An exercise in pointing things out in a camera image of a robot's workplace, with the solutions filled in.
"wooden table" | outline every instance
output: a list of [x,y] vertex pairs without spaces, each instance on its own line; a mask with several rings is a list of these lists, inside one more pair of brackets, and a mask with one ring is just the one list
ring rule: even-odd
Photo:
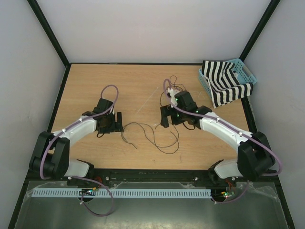
[[[123,125],[138,122],[155,128],[160,123],[159,100],[163,81],[172,75],[177,76],[176,83],[184,84],[198,106],[211,107],[211,100],[197,79],[199,68],[190,65],[73,64],[53,131],[71,124],[83,112],[92,111],[101,90],[108,84],[115,84],[119,88],[115,111],[122,112]],[[107,89],[103,97],[113,100],[115,89]],[[162,104],[168,104],[164,96]],[[215,112],[233,125],[248,130],[240,100],[218,107]],[[236,152],[214,135],[199,129],[187,130],[183,125],[176,128],[180,134],[180,148],[172,155],[160,152],[145,138],[139,126],[130,125],[124,135],[137,149],[123,142],[121,133],[105,134],[102,138],[90,134],[70,149],[70,158],[91,162],[97,168],[136,169],[208,169],[220,159],[236,158]],[[152,139],[152,132],[146,129],[148,137]],[[170,131],[175,133],[172,126],[156,128],[158,145],[166,146],[175,141]],[[176,148],[177,144],[165,151],[170,153]]]

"plastic basket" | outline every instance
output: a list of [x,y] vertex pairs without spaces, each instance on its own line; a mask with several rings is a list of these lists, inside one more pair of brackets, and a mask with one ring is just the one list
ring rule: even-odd
[[[238,73],[237,80],[240,84],[245,83],[257,83],[257,79],[254,77],[254,75],[250,72],[250,70],[246,67],[244,62],[242,62],[240,59],[233,59],[226,62],[232,62],[235,63],[235,67],[233,68],[234,71]],[[210,90],[210,86],[203,76],[201,69],[199,69],[198,79],[201,83],[201,85],[205,88],[206,92],[209,94],[210,98],[212,99],[212,94]]]

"striped cloth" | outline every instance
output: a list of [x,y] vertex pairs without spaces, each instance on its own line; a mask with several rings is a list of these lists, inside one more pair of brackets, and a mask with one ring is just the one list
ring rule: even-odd
[[212,92],[214,108],[252,94],[253,84],[240,84],[234,67],[235,64],[231,62],[204,61],[202,64],[202,73]]

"white wall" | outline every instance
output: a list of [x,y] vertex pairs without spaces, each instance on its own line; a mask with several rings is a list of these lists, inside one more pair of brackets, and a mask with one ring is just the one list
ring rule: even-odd
[[280,156],[280,180],[295,227],[304,228],[305,1],[283,0],[245,63],[257,77],[256,123]]
[[26,0],[0,1],[0,228],[7,228],[64,67]]
[[71,62],[238,57],[270,0],[38,0]]

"black metal frame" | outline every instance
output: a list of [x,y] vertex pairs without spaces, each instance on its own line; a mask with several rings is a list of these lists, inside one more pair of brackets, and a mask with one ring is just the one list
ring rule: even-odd
[[[51,131],[53,127],[53,123],[55,121],[56,113],[59,108],[59,104],[61,101],[61,97],[63,94],[63,90],[69,75],[69,71],[71,68],[71,64],[67,57],[65,56],[57,38],[55,37],[48,21],[46,20],[41,8],[39,7],[36,0],[27,0],[31,8],[33,9],[37,19],[41,23],[41,26],[45,30],[46,34],[48,35],[54,49],[56,50],[57,54],[59,55],[62,63],[66,67],[66,71],[64,73],[61,87],[58,93],[58,97],[51,115],[50,123],[48,126],[48,131]],[[272,13],[276,9],[280,0],[271,0],[267,9],[265,10],[263,16],[261,17],[257,27],[255,28],[252,36],[250,37],[248,43],[246,44],[240,59],[244,61],[249,54],[250,50],[254,46],[257,38],[261,34],[262,30],[264,29],[265,25],[267,24],[268,20],[270,19]],[[90,64],[150,64],[150,65],[201,65],[202,63],[90,63]],[[242,99],[242,104],[244,108],[245,117],[247,120],[248,128],[251,132],[256,133],[257,128],[255,125],[255,120],[252,112],[252,108],[248,98]],[[207,170],[151,170],[151,169],[95,169],[95,174],[100,176],[103,180],[105,185],[112,185],[115,182],[122,182],[122,181],[131,181],[131,182],[181,182],[181,183],[191,183],[195,186],[199,187],[207,187],[207,188],[223,188],[225,187],[224,184],[220,186],[215,186],[211,183],[208,177]],[[9,228],[14,228],[18,214],[22,205],[22,201],[28,187],[28,184],[32,180],[40,180],[38,174],[33,173],[31,171],[28,172],[24,184],[22,186],[15,210],[13,212]],[[245,181],[242,178],[238,178],[235,182]],[[285,214],[285,218],[289,228],[295,228],[294,223],[292,221],[292,217],[289,212],[289,208],[282,190],[282,186],[278,176],[275,177],[261,177],[258,182],[274,182],[278,196],[281,200],[283,211]],[[81,187],[84,185],[83,182],[78,183]]]

